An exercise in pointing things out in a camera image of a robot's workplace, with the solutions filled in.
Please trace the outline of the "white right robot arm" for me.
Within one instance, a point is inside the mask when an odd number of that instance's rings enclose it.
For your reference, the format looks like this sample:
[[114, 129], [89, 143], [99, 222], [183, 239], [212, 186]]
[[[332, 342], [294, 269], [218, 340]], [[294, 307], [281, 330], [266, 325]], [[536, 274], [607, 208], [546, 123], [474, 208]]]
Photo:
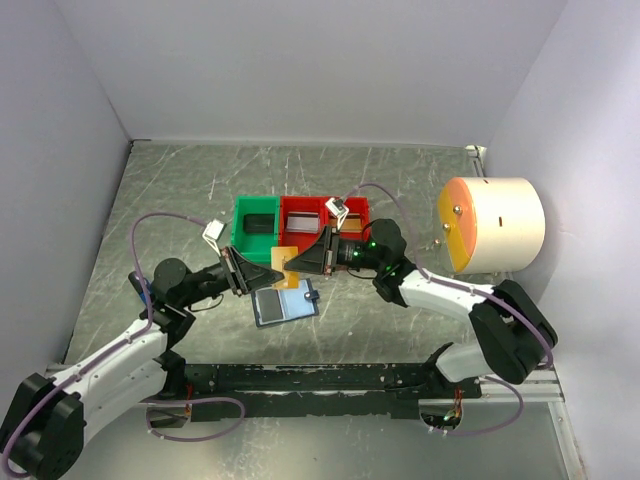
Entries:
[[424, 374], [425, 388], [435, 397], [446, 397], [460, 381], [484, 375], [519, 385], [538, 366], [552, 365], [557, 333], [519, 283], [506, 279], [481, 285], [422, 271], [406, 256], [406, 248], [391, 219], [373, 221], [365, 240], [345, 239], [325, 227], [284, 267], [325, 276], [339, 268], [368, 269], [374, 272], [372, 284], [385, 302], [469, 322], [474, 341], [442, 347], [434, 367]]

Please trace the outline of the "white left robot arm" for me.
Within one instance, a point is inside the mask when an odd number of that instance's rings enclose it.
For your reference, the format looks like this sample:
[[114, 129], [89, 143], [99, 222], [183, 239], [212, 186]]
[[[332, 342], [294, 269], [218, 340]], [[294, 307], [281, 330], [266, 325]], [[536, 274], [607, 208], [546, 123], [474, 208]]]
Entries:
[[152, 281], [130, 275], [145, 312], [101, 349], [51, 377], [34, 373], [18, 386], [1, 425], [1, 466], [13, 479], [58, 479], [105, 426], [148, 398], [172, 400], [187, 385], [173, 352], [190, 330], [190, 308], [225, 292], [248, 295], [283, 274], [223, 249], [218, 263], [192, 271], [160, 262]]

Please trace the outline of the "blue leather card holder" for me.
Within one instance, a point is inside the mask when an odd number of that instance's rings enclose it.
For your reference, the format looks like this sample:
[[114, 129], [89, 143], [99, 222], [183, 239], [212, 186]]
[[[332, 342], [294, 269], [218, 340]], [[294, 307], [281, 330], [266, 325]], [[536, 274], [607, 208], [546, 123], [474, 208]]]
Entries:
[[[260, 290], [265, 289], [277, 290], [274, 288], [264, 288]], [[319, 314], [319, 292], [313, 287], [310, 279], [303, 279], [299, 282], [297, 288], [277, 290], [280, 295], [284, 318], [279, 322], [262, 324], [259, 318], [259, 307], [256, 299], [256, 295], [260, 290], [251, 294], [255, 324], [258, 328], [272, 327]]]

